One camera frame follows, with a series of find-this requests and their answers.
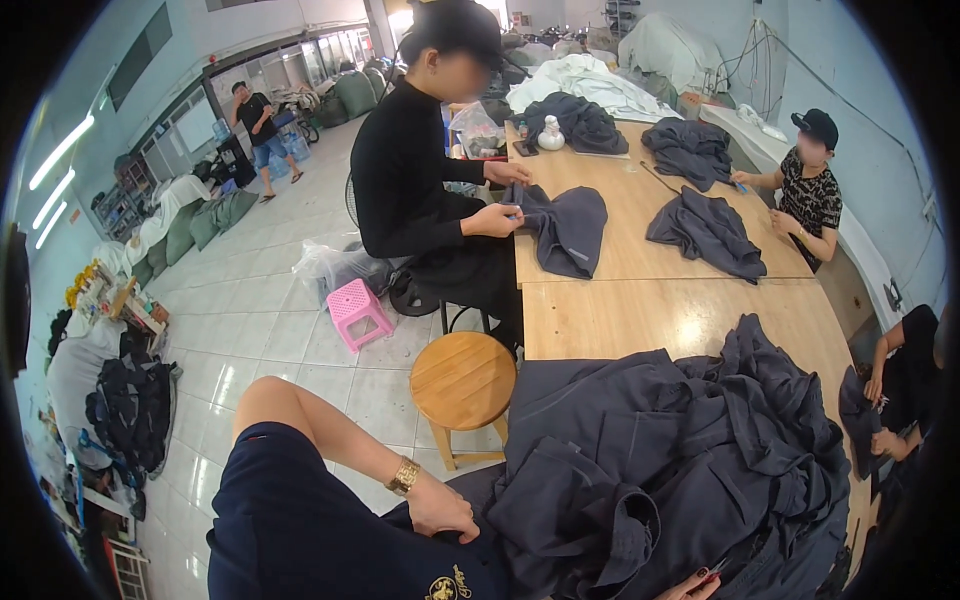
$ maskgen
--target whiteboard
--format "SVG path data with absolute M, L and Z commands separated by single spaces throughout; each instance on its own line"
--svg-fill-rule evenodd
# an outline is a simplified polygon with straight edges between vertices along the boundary
M 201 102 L 188 110 L 174 127 L 180 132 L 187 150 L 193 153 L 213 138 L 213 124 L 216 122 L 210 103 Z

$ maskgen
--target white tiled floor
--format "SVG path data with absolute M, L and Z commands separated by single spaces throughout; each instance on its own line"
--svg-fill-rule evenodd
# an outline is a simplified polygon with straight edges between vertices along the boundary
M 210 503 L 229 456 L 233 411 L 257 377 L 297 382 L 444 480 L 469 470 L 444 468 L 410 398 L 409 370 L 440 336 L 439 313 L 412 319 L 388 306 L 394 335 L 351 354 L 291 272 L 303 239 L 354 230 L 344 187 L 359 126 L 357 120 L 324 132 L 301 166 L 302 180 L 275 183 L 272 202 L 255 204 L 236 227 L 202 252 L 194 247 L 147 286 L 172 315 L 167 362 L 184 371 L 169 458 L 147 485 L 147 518 L 138 529 L 157 600 L 207 597 Z M 248 187 L 259 189 L 259 182 Z M 466 314 L 457 328 L 478 325 L 478 315 Z M 453 444 L 460 451 L 501 447 L 492 427 L 454 433 Z M 375 512 L 395 506 L 396 496 L 380 484 L 348 468 L 333 472 Z

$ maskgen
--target ceiling light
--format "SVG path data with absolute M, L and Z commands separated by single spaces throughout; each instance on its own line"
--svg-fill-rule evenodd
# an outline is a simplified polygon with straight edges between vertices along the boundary
M 47 199 L 47 202 L 43 203 L 43 208 L 36 214 L 34 219 L 34 229 L 38 229 L 40 224 L 43 223 L 43 218 L 47 216 L 47 213 L 50 212 L 50 209 L 54 207 L 54 202 L 57 201 L 57 198 L 60 197 L 60 194 L 63 193 L 63 190 L 66 189 L 66 186 L 70 184 L 70 181 L 73 180 L 74 176 L 77 173 L 70 169 L 67 171 L 66 176 L 57 184 L 57 187 L 54 188 L 54 192 L 50 194 L 50 198 Z
M 66 203 L 60 203 L 60 207 L 57 208 L 57 212 L 55 212 L 54 216 L 50 218 L 50 223 L 47 223 L 47 227 L 43 228 L 43 233 L 40 234 L 40 239 L 36 240 L 37 250 L 40 249 L 40 246 L 43 246 L 43 242 L 47 239 L 47 234 L 50 233 L 50 229 L 54 228 L 54 223 L 57 222 L 57 219 L 60 218 L 65 209 Z
M 70 146 L 73 146 L 80 136 L 86 132 L 86 130 L 93 127 L 93 115 L 88 114 L 86 118 L 81 121 L 78 125 L 66 138 L 60 143 L 60 145 L 50 154 L 46 160 L 43 161 L 43 164 L 40 165 L 40 168 L 36 170 L 34 178 L 30 180 L 30 189 L 35 190 L 40 182 L 43 181 L 43 178 L 47 176 L 47 173 L 50 173 L 50 169 L 57 164 L 57 161 L 60 160 L 60 157 L 63 156 Z

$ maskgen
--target black long-sleeve top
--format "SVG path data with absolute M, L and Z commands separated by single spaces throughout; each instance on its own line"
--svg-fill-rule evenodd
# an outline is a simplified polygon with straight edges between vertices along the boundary
M 476 201 L 444 181 L 485 182 L 482 161 L 444 152 L 440 101 L 402 82 L 370 113 L 350 156 L 364 247 L 376 258 L 425 256 L 462 246 L 460 219 Z

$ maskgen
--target patterned t-shirt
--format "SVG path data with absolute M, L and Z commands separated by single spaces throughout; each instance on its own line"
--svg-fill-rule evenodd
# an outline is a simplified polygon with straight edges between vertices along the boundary
M 797 147 L 794 146 L 780 164 L 780 170 L 783 172 L 783 200 L 780 201 L 780 210 L 796 219 L 807 233 L 820 238 L 823 237 L 823 228 L 840 227 L 843 202 L 840 198 L 840 186 L 829 167 L 817 177 L 804 179 L 804 164 L 797 154 Z M 820 259 L 810 253 L 796 236 L 791 234 L 790 237 L 816 273 L 821 265 Z

